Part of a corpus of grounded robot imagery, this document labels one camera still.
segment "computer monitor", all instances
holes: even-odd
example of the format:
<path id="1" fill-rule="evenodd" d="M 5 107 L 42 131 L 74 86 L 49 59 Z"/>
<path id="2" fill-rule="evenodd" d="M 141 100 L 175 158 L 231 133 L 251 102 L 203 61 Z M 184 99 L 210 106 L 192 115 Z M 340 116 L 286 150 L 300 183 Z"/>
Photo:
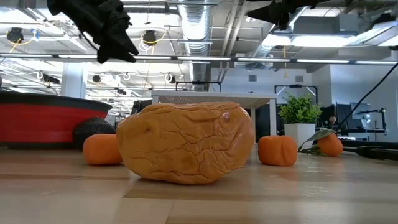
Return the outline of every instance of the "computer monitor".
<path id="1" fill-rule="evenodd" d="M 353 110 L 357 103 L 350 103 L 351 109 Z M 361 103 L 358 108 L 356 108 L 352 114 L 353 119 L 371 119 L 371 115 L 369 113 L 364 113 L 364 111 L 370 111 L 371 105 L 369 103 Z"/>

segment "wooden surface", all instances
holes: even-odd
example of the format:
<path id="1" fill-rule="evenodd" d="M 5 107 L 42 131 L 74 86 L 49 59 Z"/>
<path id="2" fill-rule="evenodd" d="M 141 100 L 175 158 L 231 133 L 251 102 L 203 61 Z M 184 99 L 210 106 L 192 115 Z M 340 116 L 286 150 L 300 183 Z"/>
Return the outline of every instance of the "wooden surface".
<path id="1" fill-rule="evenodd" d="M 76 151 L 0 151 L 0 223 L 397 223 L 398 163 L 300 155 L 211 185 L 142 180 Z"/>

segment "red tub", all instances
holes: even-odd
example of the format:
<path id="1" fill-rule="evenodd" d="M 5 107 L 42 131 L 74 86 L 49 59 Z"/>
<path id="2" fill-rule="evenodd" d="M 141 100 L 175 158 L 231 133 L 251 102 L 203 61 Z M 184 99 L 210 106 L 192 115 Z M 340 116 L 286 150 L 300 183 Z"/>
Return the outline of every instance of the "red tub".
<path id="1" fill-rule="evenodd" d="M 0 91 L 0 145 L 70 147 L 77 124 L 105 118 L 111 108 L 65 96 Z"/>

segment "small orange pumpkin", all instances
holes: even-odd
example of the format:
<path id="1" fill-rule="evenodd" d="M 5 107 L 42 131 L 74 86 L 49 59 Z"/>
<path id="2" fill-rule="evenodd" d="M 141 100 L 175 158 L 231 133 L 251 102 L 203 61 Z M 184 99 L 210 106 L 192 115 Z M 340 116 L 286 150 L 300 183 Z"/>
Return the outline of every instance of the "small orange pumpkin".
<path id="1" fill-rule="evenodd" d="M 258 148 L 263 164 L 292 166 L 297 160 L 297 145 L 289 136 L 264 136 L 260 138 Z"/>
<path id="2" fill-rule="evenodd" d="M 90 165 L 120 164 L 123 161 L 115 134 L 88 137 L 83 145 L 83 157 Z"/>
<path id="3" fill-rule="evenodd" d="M 343 144 L 336 134 L 329 134 L 318 140 L 319 150 L 328 156 L 338 156 L 343 152 Z"/>

